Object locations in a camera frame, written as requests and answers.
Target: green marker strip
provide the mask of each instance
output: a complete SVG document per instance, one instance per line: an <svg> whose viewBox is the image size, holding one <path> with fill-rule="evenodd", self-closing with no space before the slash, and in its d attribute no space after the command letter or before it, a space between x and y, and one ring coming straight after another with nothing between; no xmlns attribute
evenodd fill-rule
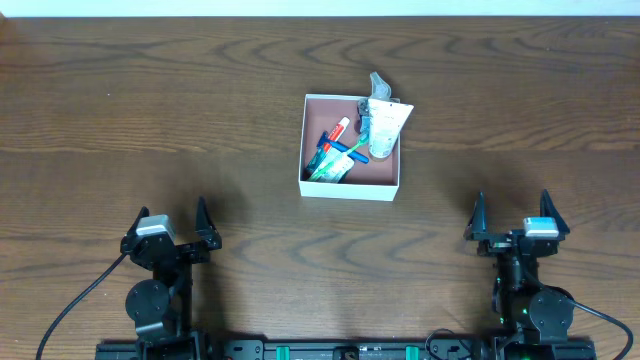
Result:
<svg viewBox="0 0 640 360"><path fill-rule="evenodd" d="M407 346L406 360L420 360L420 348L417 346Z"/></svg>
<svg viewBox="0 0 640 360"><path fill-rule="evenodd" d="M276 360L289 360L289 347L278 346L276 347Z"/></svg>

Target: wood grain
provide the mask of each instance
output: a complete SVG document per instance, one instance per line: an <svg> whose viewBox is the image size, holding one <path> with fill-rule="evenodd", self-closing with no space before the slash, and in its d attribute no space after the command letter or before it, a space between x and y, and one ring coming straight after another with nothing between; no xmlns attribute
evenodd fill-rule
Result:
<svg viewBox="0 0 640 360"><path fill-rule="evenodd" d="M270 338L424 337L495 326L492 261L461 240L475 193L517 227L548 188L572 233L541 279L640 331L640 27L635 18L10 19L0 32L0 357L118 256L142 205L193 240L197 322ZM306 93L416 110L393 203L300 198ZM123 264L45 350L134 338ZM614 326L575 312L602 359ZM634 349L630 358L640 358Z"/></svg>

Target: wooden table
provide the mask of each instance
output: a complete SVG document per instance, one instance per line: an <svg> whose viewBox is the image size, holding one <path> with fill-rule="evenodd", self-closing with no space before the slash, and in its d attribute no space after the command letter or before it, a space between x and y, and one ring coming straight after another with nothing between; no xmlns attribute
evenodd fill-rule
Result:
<svg viewBox="0 0 640 360"><path fill-rule="evenodd" d="M571 235L541 280L640 333L640 20L9 19L0 28L0 358L28 359L119 255L141 206L224 248L194 317L269 338L422 337L495 327L492 260L461 239L484 190L494 231L548 188ZM304 95L414 104L393 203L301 198ZM93 358L135 338L126 260L49 340ZM578 310L602 359L618 328ZM631 357L640 358L640 351Z"/></svg>

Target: white lotion tube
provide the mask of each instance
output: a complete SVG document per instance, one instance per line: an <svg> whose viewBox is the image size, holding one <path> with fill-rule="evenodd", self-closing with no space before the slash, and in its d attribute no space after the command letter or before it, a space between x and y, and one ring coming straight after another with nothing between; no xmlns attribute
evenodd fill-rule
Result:
<svg viewBox="0 0 640 360"><path fill-rule="evenodd" d="M383 160L391 155L411 110L413 105L369 99L369 154L372 157Z"/></svg>

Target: black cable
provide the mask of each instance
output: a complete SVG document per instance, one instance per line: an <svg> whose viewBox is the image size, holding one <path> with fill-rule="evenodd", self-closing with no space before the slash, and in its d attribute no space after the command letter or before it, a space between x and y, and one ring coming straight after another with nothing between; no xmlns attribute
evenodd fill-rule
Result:
<svg viewBox="0 0 640 360"><path fill-rule="evenodd" d="M520 253L520 249L518 248L517 251L517 256L518 256L518 261L520 262L520 264L522 264L522 254ZM549 288L548 286L546 286L545 284L543 284L540 280L536 279L533 275L531 275L529 273L529 271L527 270L526 266L522 266L522 271L524 272L524 276L531 281L532 283L534 283L536 286L538 286L540 289L543 290L547 290L556 294L559 294L560 296L564 297L566 299L566 301L577 307L578 309L585 311L593 316L599 317L600 319L606 320L616 326L618 326L619 328L621 328L622 330L624 330L625 333L627 333L627 344L624 346L624 348L622 349L622 351L620 351L620 353L613 358L614 360L621 360L624 359L625 356L627 356L627 354L629 353L629 351L631 350L631 347L633 346L633 332L631 331L631 329L629 329L629 327L627 325L625 325L622 321L614 318L613 316L607 315L605 313L602 313L598 310L592 309L584 304L581 304L573 299L570 299L568 296L566 296L565 294L562 294L559 291L553 290L551 288Z"/></svg>
<svg viewBox="0 0 640 360"><path fill-rule="evenodd" d="M440 329L436 329L433 330L431 332L431 334L429 334L429 336L427 337L427 340L424 341L424 348L425 350L427 350L427 352L429 353L429 356L431 356L432 358L436 359L436 360L443 360L441 357L439 357L438 355L434 354L433 352L431 352L431 338L433 337L433 335L435 335L438 332L442 332L442 331L446 331L450 334L454 334L455 332L453 332L452 330L449 330L447 328L440 328ZM471 352L471 349L464 343L462 342L462 339L458 339L458 342L460 343L460 346L462 346L465 350L467 350L469 352L469 356L470 357L473 353Z"/></svg>
<svg viewBox="0 0 640 360"><path fill-rule="evenodd" d="M40 341L40 346L38 347L38 353L36 354L36 360L42 359L42 352L44 351L44 346L47 344L47 340L49 340L49 336L51 336L51 333L53 332L53 330L55 330L56 326L58 326L60 321L62 321L62 318L65 315L67 315L67 313L69 313L69 311L71 311L71 309L73 309L73 307L76 306L76 304L78 304L85 296L87 296L87 294L90 293L91 290L95 289L96 286L98 286L102 282L102 280L104 280L109 274L111 274L113 269L115 269L116 266L118 266L118 264L120 264L126 256L127 254L120 255L120 257L111 266L109 266L109 268L104 273L102 273L102 275L100 275L100 277L97 278L96 281L93 282L93 284L89 285L88 288L86 288L82 293L80 293L80 295L78 295L77 298L75 298L69 305L67 305L66 308L64 308L64 310L62 310L60 315L58 315L58 317L53 321L51 326L49 326L49 329L44 334L44 337L42 337L42 341Z"/></svg>

